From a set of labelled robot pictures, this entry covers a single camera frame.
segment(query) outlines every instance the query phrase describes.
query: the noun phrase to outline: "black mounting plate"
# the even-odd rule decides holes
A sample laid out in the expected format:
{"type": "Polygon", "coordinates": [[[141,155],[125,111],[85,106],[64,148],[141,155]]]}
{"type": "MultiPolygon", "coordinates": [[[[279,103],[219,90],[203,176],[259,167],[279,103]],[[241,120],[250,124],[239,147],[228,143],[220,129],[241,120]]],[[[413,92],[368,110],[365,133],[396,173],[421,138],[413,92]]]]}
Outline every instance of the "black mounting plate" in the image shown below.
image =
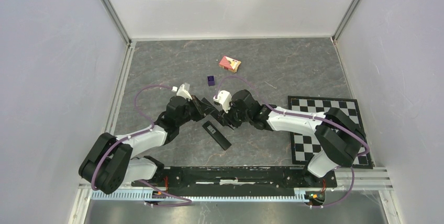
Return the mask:
{"type": "MultiPolygon", "coordinates": [[[[296,166],[171,166],[149,182],[165,187],[166,177],[168,192],[178,196],[294,196],[294,188],[322,188],[323,179],[327,187],[338,186],[334,171],[309,186],[296,166]]],[[[137,181],[132,186],[144,187],[137,181]]]]}

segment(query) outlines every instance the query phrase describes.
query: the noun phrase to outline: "white wall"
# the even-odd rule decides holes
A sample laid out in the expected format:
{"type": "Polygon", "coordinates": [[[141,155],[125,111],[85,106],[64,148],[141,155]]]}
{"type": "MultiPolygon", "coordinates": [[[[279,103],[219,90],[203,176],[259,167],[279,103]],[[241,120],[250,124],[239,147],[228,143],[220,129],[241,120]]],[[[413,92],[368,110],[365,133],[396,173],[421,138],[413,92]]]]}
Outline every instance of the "white wall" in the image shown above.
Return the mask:
{"type": "Polygon", "coordinates": [[[125,44],[100,0],[0,0],[0,223],[66,223],[125,44]]]}
{"type": "Polygon", "coordinates": [[[442,223],[444,2],[362,0],[339,38],[376,161],[406,223],[442,223]]]}
{"type": "Polygon", "coordinates": [[[351,0],[111,0],[132,38],[331,36],[351,0]]]}

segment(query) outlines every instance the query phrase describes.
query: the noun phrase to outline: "checkerboard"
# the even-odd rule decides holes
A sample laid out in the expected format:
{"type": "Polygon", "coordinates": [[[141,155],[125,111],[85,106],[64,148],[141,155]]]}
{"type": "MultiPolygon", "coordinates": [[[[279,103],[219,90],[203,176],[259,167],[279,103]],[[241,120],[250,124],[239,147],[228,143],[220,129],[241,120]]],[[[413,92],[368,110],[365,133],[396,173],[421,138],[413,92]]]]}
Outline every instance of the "checkerboard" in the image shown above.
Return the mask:
{"type": "MultiPolygon", "coordinates": [[[[328,111],[330,108],[339,108],[348,115],[353,122],[359,124],[359,126],[364,129],[359,113],[358,102],[355,99],[288,96],[288,108],[306,113],[318,113],[328,111]]],[[[305,165],[315,153],[322,150],[319,141],[310,136],[290,133],[290,141],[292,145],[293,164],[305,165]]],[[[361,147],[359,152],[362,151],[364,151],[364,147],[361,147]]],[[[357,157],[353,162],[353,167],[372,169],[373,165],[370,154],[368,153],[366,156],[357,157]]]]}

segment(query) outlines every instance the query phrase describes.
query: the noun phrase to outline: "white panel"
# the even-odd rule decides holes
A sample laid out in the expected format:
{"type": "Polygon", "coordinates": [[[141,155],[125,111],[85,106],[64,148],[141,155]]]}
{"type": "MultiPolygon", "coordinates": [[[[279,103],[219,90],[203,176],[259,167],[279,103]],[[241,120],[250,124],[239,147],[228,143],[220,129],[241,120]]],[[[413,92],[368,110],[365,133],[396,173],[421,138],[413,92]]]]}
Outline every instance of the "white panel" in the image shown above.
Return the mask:
{"type": "Polygon", "coordinates": [[[339,38],[372,154],[387,167],[403,219],[441,223],[444,2],[362,0],[339,38]]]}
{"type": "Polygon", "coordinates": [[[66,223],[125,44],[100,0],[0,0],[0,223],[66,223]]]}
{"type": "Polygon", "coordinates": [[[331,36],[351,0],[111,0],[132,38],[331,36]]]}

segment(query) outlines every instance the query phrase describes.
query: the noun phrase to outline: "gray floor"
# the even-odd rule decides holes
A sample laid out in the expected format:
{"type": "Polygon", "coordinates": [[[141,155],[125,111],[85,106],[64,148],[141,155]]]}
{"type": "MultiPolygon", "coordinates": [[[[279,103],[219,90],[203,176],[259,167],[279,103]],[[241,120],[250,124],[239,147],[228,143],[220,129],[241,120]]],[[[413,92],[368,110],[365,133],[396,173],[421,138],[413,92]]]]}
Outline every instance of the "gray floor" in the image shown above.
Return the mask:
{"type": "MultiPolygon", "coordinates": [[[[337,200],[343,192],[327,193],[337,200]]],[[[91,201],[85,223],[387,223],[378,192],[353,192],[336,206],[310,210],[298,203],[194,203],[177,208],[150,208],[138,201],[91,201]]]]}
{"type": "MultiPolygon", "coordinates": [[[[144,128],[148,122],[133,108],[134,95],[149,84],[179,86],[191,84],[191,93],[208,100],[215,86],[231,72],[218,66],[222,56],[242,63],[236,75],[253,83],[271,104],[287,108],[288,95],[350,98],[335,49],[328,38],[231,39],[199,41],[153,41],[136,44],[116,134],[144,128]]],[[[248,88],[239,80],[227,80],[223,89],[232,94],[248,88]]],[[[140,95],[138,105],[156,118],[173,95],[153,89],[140,95]]],[[[232,143],[227,151],[204,131],[205,121],[189,122],[171,143],[153,148],[151,155],[165,165],[290,165],[288,132],[258,131],[248,124],[236,130],[222,128],[207,117],[232,143]]]]}

